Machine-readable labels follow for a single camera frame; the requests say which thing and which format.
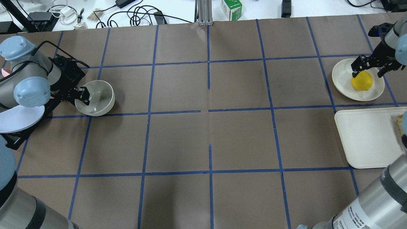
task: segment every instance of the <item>light blue object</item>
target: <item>light blue object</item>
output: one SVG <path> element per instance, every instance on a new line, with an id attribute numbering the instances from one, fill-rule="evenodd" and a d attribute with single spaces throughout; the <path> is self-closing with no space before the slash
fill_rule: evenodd
<path id="1" fill-rule="evenodd" d="M 11 61 L 29 54 L 34 48 L 35 45 L 25 37 L 12 36 L 0 44 L 0 55 Z"/>
<path id="2" fill-rule="evenodd" d="M 6 147 L 6 143 L 6 140 L 0 136 L 0 190 L 9 183 L 15 171 L 14 154 Z"/>
<path id="3" fill-rule="evenodd" d="M 400 64 L 407 65 L 407 34 L 397 40 L 395 56 Z"/>
<path id="4" fill-rule="evenodd" d="M 39 76 L 30 77 L 15 86 L 13 95 L 22 106 L 42 106 L 50 100 L 50 83 Z"/>
<path id="5" fill-rule="evenodd" d="M 404 112 L 403 118 L 401 119 L 401 130 L 407 134 L 407 111 Z"/>
<path id="6" fill-rule="evenodd" d="M 308 226 L 300 225 L 297 227 L 297 229 L 308 229 Z"/>

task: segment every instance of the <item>pink object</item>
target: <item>pink object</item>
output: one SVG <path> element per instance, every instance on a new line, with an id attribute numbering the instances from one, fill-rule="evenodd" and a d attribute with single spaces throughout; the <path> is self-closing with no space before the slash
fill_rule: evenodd
<path id="1" fill-rule="evenodd" d="M 3 75 L 3 77 L 8 76 L 9 74 L 11 74 L 11 70 L 7 69 L 7 68 L 2 68 L 1 69 L 1 74 Z"/>

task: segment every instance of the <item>yellow ball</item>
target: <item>yellow ball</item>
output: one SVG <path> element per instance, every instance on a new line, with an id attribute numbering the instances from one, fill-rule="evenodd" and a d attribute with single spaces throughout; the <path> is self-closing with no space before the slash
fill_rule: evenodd
<path id="1" fill-rule="evenodd" d="M 360 72 L 355 78 L 352 77 L 352 86 L 356 90 L 369 90 L 373 85 L 373 77 L 367 71 Z"/>

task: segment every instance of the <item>green and white box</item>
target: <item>green and white box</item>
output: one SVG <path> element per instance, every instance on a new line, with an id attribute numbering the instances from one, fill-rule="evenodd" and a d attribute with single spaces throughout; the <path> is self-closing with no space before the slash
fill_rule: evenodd
<path id="1" fill-rule="evenodd" d="M 242 3 L 240 0 L 222 0 L 222 10 L 229 21 L 237 21 L 242 16 Z"/>

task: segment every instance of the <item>white oval plate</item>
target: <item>white oval plate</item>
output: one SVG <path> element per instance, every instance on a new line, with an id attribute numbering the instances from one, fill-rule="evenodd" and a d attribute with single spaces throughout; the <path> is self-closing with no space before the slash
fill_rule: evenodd
<path id="1" fill-rule="evenodd" d="M 350 65 L 355 59 L 339 61 L 332 70 L 332 81 L 336 89 L 349 99 L 357 101 L 370 101 L 378 98 L 384 91 L 384 79 L 377 77 L 379 70 L 371 68 L 366 70 L 373 77 L 373 85 L 368 91 L 359 91 L 352 86 L 352 68 Z"/>
<path id="2" fill-rule="evenodd" d="M 36 124 L 44 114 L 44 106 L 33 108 L 22 105 L 0 113 L 0 133 L 8 134 L 25 130 Z"/>

